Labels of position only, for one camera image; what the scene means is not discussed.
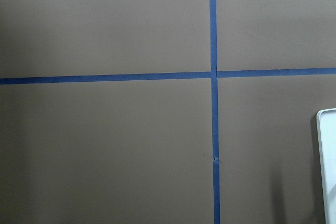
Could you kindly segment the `white rectangular tray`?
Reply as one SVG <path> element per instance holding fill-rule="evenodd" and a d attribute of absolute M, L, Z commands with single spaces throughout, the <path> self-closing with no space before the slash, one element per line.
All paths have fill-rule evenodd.
<path fill-rule="evenodd" d="M 326 223 L 335 223 L 335 108 L 317 113 L 317 131 Z"/>

